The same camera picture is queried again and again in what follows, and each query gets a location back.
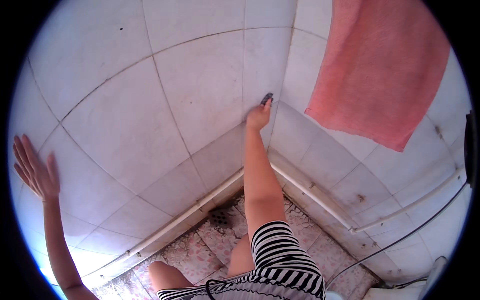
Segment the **pink towel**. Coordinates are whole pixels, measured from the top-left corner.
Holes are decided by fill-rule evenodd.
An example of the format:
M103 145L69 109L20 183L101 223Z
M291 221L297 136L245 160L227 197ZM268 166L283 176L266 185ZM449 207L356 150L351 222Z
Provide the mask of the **pink towel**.
M326 128L402 152L435 97L449 51L420 0L333 0L305 113Z

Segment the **white toilet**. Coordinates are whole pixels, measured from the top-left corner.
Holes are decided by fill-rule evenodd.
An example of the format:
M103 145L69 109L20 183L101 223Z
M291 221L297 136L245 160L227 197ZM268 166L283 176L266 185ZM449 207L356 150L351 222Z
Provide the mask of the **white toilet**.
M343 300L343 297L342 297L342 295L340 295L340 294L337 293L337 292L328 290L328 291L325 293L325 299L326 299L326 300Z

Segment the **thigh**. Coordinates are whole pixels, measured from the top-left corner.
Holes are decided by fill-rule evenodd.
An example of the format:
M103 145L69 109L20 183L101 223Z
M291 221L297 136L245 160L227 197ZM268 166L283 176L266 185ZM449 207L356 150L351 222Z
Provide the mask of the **thigh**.
M148 266L148 275L155 292L166 288L189 288L193 284L175 267L154 261Z
M232 251L227 278L249 272L255 268L248 234L239 240Z

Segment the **person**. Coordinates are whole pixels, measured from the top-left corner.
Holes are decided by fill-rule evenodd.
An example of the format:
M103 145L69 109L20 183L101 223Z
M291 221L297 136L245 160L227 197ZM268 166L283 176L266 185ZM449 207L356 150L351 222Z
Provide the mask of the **person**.
M228 278L194 286L175 267L155 261L148 271L160 300L325 299L320 270L287 223L282 189L260 136L269 122L271 103L269 99L247 117L243 182L248 234L232 251ZM13 151L16 171L42 199L48 257L59 286L70 300L96 299L83 285L65 242L53 154L44 166L25 135L15 137Z

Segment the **open hand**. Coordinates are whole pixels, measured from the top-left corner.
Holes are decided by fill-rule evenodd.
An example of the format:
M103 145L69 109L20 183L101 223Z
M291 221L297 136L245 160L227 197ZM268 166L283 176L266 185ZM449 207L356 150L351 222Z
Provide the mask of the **open hand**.
M265 127L270 121L270 107L272 106L272 99L268 99L265 105L260 104L251 110L247 116L247 128L260 130Z
M24 134L22 139L14 137L13 153L18 164L15 170L26 185L37 194L42 201L57 201L60 193L60 183L53 154L47 158L47 166L39 159L28 137Z

